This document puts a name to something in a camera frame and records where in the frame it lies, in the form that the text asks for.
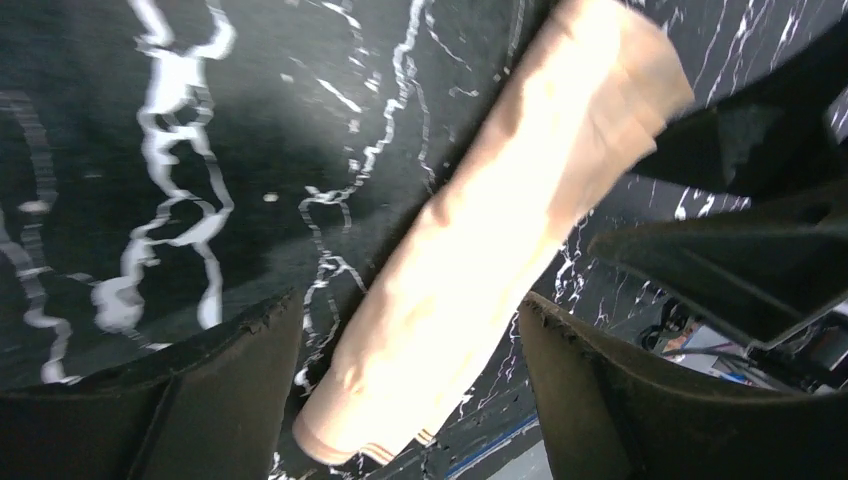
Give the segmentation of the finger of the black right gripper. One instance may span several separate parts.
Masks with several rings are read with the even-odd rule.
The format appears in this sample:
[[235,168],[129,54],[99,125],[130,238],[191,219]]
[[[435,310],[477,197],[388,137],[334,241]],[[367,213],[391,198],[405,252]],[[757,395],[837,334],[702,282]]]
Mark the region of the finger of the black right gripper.
[[826,121],[847,85],[847,29],[831,26],[768,75],[670,123],[633,173],[771,198],[847,175]]
[[589,251],[738,343],[769,349],[847,298],[847,191],[606,232]]

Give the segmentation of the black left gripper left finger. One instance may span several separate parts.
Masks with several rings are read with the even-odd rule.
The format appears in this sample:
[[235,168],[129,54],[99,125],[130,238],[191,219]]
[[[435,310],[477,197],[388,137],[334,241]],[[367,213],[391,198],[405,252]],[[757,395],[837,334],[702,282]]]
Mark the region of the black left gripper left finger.
[[301,342],[285,293],[72,384],[1,395],[5,479],[264,479]]

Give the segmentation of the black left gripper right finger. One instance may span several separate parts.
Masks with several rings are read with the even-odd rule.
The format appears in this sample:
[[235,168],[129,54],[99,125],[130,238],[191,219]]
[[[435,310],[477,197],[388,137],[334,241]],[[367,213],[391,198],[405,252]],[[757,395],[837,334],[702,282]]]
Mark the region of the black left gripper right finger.
[[661,359],[529,293],[522,350],[556,479],[843,479],[847,395],[784,393]]

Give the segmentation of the beige boxer underwear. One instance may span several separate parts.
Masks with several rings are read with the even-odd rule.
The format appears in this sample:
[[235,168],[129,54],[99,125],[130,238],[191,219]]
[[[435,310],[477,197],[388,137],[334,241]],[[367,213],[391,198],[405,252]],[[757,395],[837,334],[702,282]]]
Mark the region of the beige boxer underwear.
[[560,2],[345,327],[294,422],[299,447],[387,464],[430,442],[576,224],[692,100],[652,20]]

